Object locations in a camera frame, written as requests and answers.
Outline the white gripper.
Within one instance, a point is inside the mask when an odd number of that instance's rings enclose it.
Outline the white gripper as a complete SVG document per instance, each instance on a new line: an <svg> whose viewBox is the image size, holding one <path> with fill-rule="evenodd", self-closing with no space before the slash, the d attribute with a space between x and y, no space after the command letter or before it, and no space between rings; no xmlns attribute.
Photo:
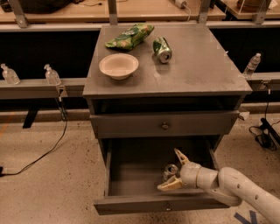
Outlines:
<svg viewBox="0 0 280 224"><path fill-rule="evenodd" d="M183 185L187 188L199 188L203 190L214 189L219 186L218 172L216 170L211 170L200 164L190 162L188 157L177 148L174 151L179 162L183 165L180 170L180 178L172 176L157 187L159 191L176 190Z"/></svg>

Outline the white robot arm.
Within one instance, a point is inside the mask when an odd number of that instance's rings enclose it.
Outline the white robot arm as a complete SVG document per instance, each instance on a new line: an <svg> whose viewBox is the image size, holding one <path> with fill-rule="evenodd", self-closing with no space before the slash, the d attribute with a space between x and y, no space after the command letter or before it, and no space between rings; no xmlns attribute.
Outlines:
<svg viewBox="0 0 280 224"><path fill-rule="evenodd" d="M191 162L180 150L174 149L181 169L179 177L171 176L157 187L160 191L182 188L202 189L219 202L237 207L243 201L250 204L271 224L280 224L280 199L263 190L248 177L231 167L219 171Z"/></svg>

